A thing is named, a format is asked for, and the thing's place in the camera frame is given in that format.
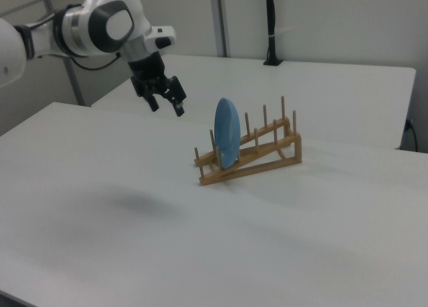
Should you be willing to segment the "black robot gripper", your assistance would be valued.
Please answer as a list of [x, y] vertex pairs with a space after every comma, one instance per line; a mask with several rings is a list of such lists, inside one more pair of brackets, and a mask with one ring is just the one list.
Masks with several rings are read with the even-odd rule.
[[159, 52], [138, 61], [128, 62], [128, 66], [132, 72], [131, 82], [136, 95], [144, 98], [153, 112], [159, 109], [154, 94], [164, 94], [164, 98], [172, 104], [178, 117], [185, 113], [183, 109], [185, 91], [176, 76], [167, 79], [165, 65]]

